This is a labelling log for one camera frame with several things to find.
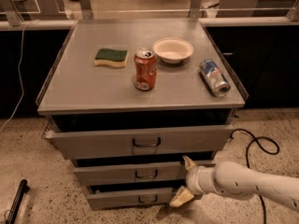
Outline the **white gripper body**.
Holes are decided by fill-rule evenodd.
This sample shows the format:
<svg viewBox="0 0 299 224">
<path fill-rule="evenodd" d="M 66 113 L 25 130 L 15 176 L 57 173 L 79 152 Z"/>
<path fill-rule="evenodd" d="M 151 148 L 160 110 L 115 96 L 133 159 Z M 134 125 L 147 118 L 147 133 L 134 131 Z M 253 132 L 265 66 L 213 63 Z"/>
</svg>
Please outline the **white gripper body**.
<svg viewBox="0 0 299 224">
<path fill-rule="evenodd" d="M 193 166 L 189 168 L 186 176 L 187 188 L 194 195 L 216 193 L 213 173 L 213 167 Z"/>
</svg>

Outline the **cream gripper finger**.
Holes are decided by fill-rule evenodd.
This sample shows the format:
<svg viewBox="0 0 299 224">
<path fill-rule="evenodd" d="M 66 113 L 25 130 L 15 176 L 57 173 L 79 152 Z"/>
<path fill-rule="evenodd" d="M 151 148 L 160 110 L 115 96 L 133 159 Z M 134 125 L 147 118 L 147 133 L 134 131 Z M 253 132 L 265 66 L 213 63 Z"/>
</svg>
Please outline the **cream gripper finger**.
<svg viewBox="0 0 299 224">
<path fill-rule="evenodd" d="M 185 163 L 185 169 L 187 171 L 190 171 L 192 168 L 197 166 L 197 164 L 191 158 L 189 158 L 186 155 L 183 156 L 183 160 L 184 160 L 184 163 Z"/>
<path fill-rule="evenodd" d="M 180 207 L 194 198 L 194 193 L 187 187 L 181 186 L 176 195 L 173 197 L 170 205 L 172 207 Z"/>
</svg>

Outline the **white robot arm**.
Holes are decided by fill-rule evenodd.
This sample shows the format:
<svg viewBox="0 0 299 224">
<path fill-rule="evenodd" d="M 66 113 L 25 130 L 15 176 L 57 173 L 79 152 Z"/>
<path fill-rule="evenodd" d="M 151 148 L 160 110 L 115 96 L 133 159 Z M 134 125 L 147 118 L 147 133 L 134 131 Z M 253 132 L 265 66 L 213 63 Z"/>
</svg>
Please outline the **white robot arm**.
<svg viewBox="0 0 299 224">
<path fill-rule="evenodd" d="M 248 200 L 253 194 L 299 211 L 299 179 L 284 175 L 270 175 L 242 166 L 233 161 L 223 161 L 214 167 L 197 165 L 183 156 L 187 175 L 170 205 L 180 207 L 195 196 L 214 193 L 222 197 Z"/>
</svg>

